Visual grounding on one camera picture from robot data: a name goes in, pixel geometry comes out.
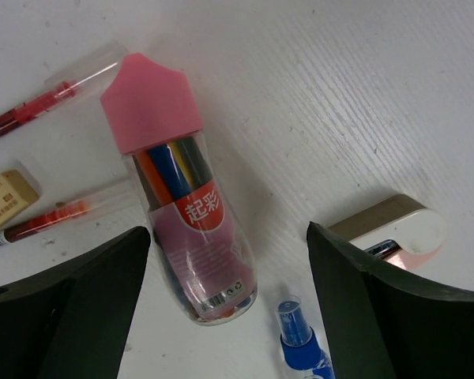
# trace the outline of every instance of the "eraser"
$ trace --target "eraser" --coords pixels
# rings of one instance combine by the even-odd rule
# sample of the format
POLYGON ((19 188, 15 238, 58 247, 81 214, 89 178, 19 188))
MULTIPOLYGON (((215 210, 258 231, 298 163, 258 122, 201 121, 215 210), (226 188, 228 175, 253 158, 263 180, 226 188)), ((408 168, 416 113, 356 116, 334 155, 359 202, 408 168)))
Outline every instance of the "eraser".
POLYGON ((406 195, 393 196, 329 229, 362 250, 395 242, 400 249, 385 260, 406 270, 430 260, 447 235, 441 215, 406 195))
POLYGON ((39 194, 17 170, 0 174, 0 226, 39 200, 39 194))

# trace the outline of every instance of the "white table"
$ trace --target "white table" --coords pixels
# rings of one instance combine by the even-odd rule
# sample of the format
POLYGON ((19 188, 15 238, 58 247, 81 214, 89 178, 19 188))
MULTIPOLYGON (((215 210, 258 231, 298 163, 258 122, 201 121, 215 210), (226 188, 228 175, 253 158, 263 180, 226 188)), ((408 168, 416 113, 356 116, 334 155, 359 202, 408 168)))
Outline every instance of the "white table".
MULTIPOLYGON (((198 327, 150 254, 120 378, 277 377, 272 307, 283 288, 322 330, 308 222, 330 225, 395 193, 450 226, 418 273, 474 290, 474 0, 1 0, 0 112, 112 39, 188 75, 260 283, 247 314, 198 327)), ((0 169, 14 160, 43 188, 14 222, 126 174, 97 97, 0 140, 0 169)), ((145 218, 135 207, 98 223, 0 250, 0 285, 145 218)))

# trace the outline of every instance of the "colored pencil set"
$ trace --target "colored pencil set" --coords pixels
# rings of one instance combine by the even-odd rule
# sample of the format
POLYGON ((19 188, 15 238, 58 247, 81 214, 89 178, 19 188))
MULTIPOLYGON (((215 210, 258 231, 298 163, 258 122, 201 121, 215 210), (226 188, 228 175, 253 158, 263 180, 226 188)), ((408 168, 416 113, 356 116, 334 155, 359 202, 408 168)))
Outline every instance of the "colored pencil set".
POLYGON ((183 73, 127 55, 100 101, 141 187, 164 278, 186 315, 218 325, 257 295, 250 245, 217 188, 183 73))

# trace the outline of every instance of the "pink pointed lid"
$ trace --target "pink pointed lid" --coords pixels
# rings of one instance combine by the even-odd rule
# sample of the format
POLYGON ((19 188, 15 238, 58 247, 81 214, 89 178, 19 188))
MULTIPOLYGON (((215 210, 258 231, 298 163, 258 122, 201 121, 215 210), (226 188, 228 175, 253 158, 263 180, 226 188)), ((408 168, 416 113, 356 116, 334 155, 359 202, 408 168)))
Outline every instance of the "pink pointed lid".
POLYGON ((100 102, 121 154, 202 129, 186 75, 160 66, 141 53, 123 59, 100 102))

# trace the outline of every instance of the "red label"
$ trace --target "red label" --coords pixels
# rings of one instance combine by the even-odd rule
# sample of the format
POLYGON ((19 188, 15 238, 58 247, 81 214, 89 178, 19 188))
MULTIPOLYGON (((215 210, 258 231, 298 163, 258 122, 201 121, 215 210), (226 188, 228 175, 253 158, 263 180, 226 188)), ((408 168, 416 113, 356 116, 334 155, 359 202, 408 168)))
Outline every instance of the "red label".
POLYGON ((186 225, 199 231, 216 229, 223 221, 223 201, 213 180, 177 200, 175 206, 186 225))

